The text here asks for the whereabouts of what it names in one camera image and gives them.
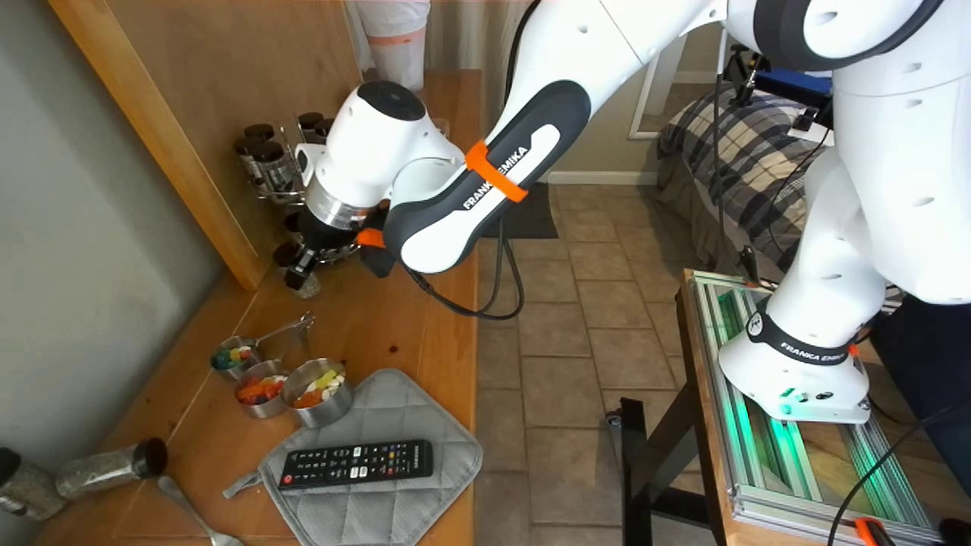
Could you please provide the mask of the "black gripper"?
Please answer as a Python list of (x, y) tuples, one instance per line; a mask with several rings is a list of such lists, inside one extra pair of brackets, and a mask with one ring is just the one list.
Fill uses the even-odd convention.
[(389, 275), (391, 272), (391, 252), (379, 246), (385, 218), (389, 218), (389, 203), (377, 203), (366, 216), (363, 228), (339, 231), (339, 228), (323, 226), (308, 210), (302, 210), (297, 214), (297, 233), (310, 249), (323, 252), (324, 259), (354, 252), (373, 275)]

